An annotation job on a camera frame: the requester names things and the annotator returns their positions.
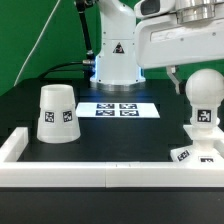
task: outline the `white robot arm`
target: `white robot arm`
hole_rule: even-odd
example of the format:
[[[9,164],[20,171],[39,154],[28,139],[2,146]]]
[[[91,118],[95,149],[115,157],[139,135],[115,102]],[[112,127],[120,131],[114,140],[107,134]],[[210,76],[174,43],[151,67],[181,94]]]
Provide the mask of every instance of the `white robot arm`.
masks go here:
[[[161,7],[167,2],[167,10],[162,8],[158,13],[148,10],[149,14],[144,14],[147,11],[144,4],[155,5],[155,2],[160,2]],[[144,19],[135,33],[136,58],[141,68],[224,58],[224,48],[221,47],[224,38],[223,0],[143,0],[136,5],[135,12]]]
[[[96,74],[91,86],[111,91],[128,91],[144,83],[135,57],[134,11],[119,0],[96,2],[101,16],[101,51],[96,57]]]

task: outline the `wall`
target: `wall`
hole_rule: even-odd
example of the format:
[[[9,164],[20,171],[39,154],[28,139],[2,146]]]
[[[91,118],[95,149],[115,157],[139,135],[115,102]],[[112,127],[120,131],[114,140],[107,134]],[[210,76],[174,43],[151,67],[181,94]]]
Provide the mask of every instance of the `wall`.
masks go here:
[[[0,14],[0,95],[10,89],[30,50],[34,46],[57,0],[4,0]],[[137,0],[123,0],[133,7]],[[94,51],[100,50],[100,18],[98,8],[88,9],[87,21]],[[79,17],[74,0],[62,0],[40,44],[25,67],[20,80],[37,77],[48,68],[85,58]],[[224,72],[223,61],[180,67],[181,77],[209,67]],[[81,73],[72,76],[82,77]],[[167,78],[165,69],[145,72],[147,78]]]

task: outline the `warning label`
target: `warning label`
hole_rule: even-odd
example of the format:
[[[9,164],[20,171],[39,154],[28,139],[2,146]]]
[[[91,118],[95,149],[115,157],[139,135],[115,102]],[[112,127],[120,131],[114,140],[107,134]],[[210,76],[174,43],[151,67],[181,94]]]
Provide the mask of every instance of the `warning label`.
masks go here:
[[[124,49],[121,46],[121,43],[119,42],[116,46],[116,48],[113,51],[114,54],[124,54]]]

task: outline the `white plastic frame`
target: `white plastic frame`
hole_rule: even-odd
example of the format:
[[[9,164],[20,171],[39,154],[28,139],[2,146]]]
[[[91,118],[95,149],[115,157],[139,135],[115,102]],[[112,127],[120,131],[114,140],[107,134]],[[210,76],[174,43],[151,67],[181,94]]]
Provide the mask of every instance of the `white plastic frame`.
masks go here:
[[[1,147],[0,187],[224,187],[224,164],[16,162],[27,144],[16,128]]]

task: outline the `upside-down cup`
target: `upside-down cup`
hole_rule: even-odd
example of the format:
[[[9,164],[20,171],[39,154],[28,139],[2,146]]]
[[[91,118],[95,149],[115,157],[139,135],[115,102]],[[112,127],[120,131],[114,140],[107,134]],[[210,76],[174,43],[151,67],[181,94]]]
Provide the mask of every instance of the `upside-down cup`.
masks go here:
[[[72,86],[47,85],[41,88],[37,138],[46,143],[66,143],[80,137]]]

